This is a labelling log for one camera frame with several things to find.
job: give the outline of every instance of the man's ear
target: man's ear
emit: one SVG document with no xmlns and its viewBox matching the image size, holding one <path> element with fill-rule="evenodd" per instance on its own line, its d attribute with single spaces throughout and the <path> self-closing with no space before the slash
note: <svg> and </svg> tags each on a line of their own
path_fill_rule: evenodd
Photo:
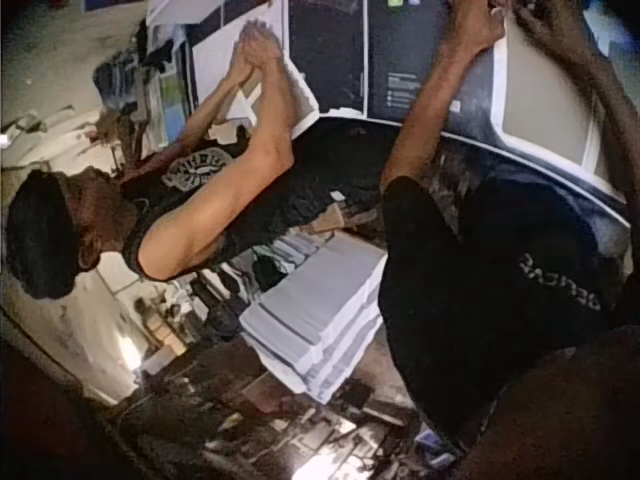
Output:
<svg viewBox="0 0 640 480">
<path fill-rule="evenodd" d="M 80 251 L 78 252 L 78 264 L 85 271 L 91 271 L 100 263 L 100 248 L 98 240 L 93 236 L 84 236 L 80 241 Z"/>
</svg>

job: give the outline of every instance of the man's hand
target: man's hand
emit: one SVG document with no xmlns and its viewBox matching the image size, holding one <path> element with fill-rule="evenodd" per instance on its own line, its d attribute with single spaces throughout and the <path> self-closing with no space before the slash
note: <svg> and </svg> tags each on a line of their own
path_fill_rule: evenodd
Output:
<svg viewBox="0 0 640 480">
<path fill-rule="evenodd" d="M 233 47 L 233 56 L 226 79 L 233 85 L 242 85 L 249 79 L 253 69 L 253 65 L 247 61 L 245 55 L 245 44 L 238 40 Z"/>
<path fill-rule="evenodd" d="M 445 43 L 474 58 L 505 35 L 506 0 L 451 0 L 453 19 Z"/>
<path fill-rule="evenodd" d="M 538 0 L 540 18 L 514 5 L 520 26 L 533 42 L 565 67 L 582 69 L 600 56 L 580 0 Z"/>
<path fill-rule="evenodd" d="M 247 62 L 258 69 L 282 60 L 278 39 L 264 24 L 247 23 L 240 34 L 240 43 Z"/>
</svg>

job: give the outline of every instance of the man's neck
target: man's neck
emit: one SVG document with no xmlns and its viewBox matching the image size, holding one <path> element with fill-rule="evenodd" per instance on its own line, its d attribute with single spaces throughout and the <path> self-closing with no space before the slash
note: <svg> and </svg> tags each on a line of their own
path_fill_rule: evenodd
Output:
<svg viewBox="0 0 640 480">
<path fill-rule="evenodd" d="M 121 253 L 133 227 L 138 221 L 140 213 L 133 202 L 123 200 L 122 206 L 118 209 L 116 215 L 117 218 L 114 219 L 114 240 L 107 250 Z"/>
</svg>

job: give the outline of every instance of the black t-shirt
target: black t-shirt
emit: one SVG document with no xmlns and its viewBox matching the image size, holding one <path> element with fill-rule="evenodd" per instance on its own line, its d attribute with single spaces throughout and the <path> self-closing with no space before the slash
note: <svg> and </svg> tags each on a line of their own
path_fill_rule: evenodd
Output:
<svg viewBox="0 0 640 480">
<path fill-rule="evenodd" d="M 253 246 L 272 242 L 292 227 L 310 223 L 335 201 L 336 193 L 356 209 L 373 207 L 379 201 L 380 173 L 397 132 L 388 125 L 354 120 L 318 121 L 293 142 L 293 168 L 238 215 L 225 230 L 220 250 L 202 267 L 228 261 Z M 122 251 L 130 269 L 146 276 L 138 263 L 138 250 L 148 230 L 239 157 L 247 145 L 246 141 L 226 146 L 204 142 L 200 151 L 177 160 L 167 172 L 152 172 L 124 187 L 124 196 L 140 207 L 139 221 Z"/>
<path fill-rule="evenodd" d="M 460 240 L 409 178 L 389 185 L 383 211 L 392 355 L 450 438 L 539 359 L 610 328 L 594 235 L 551 187 L 485 182 L 463 202 Z"/>
</svg>

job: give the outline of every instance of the man's arm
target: man's arm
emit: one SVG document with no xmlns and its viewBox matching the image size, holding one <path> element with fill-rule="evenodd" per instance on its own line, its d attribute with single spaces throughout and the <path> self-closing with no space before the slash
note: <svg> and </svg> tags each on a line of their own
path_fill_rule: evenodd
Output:
<svg viewBox="0 0 640 480">
<path fill-rule="evenodd" d="M 133 165 L 130 170 L 125 172 L 121 182 L 129 181 L 132 178 L 156 170 L 166 170 L 178 158 L 193 153 L 209 131 L 209 128 L 211 128 L 211 125 L 219 123 L 220 119 L 224 118 L 236 93 L 251 76 L 253 70 L 254 67 L 246 61 L 236 44 L 229 71 L 215 90 L 187 119 L 176 141 L 161 152 L 151 156 L 143 165 Z"/>
<path fill-rule="evenodd" d="M 478 53 L 504 36 L 504 10 L 491 15 L 487 0 L 454 0 L 453 20 L 435 65 L 407 116 L 382 174 L 384 192 L 396 178 L 418 180 L 436 153 L 453 101 Z"/>
<path fill-rule="evenodd" d="M 640 119 L 633 103 L 625 94 L 611 63 L 598 50 L 582 14 L 578 0 L 544 0 L 543 19 L 522 7 L 515 12 L 520 25 L 531 39 L 563 66 L 573 80 L 588 84 L 602 103 L 608 127 L 618 145 L 616 155 L 607 160 L 619 162 L 612 169 L 622 169 L 623 193 L 629 208 L 634 266 L 640 269 Z"/>
<path fill-rule="evenodd" d="M 262 73 L 256 133 L 241 157 L 146 234 L 138 260 L 150 277 L 163 280 L 202 264 L 249 202 L 293 165 L 294 99 L 277 40 L 252 24 L 241 42 L 247 60 Z"/>
</svg>

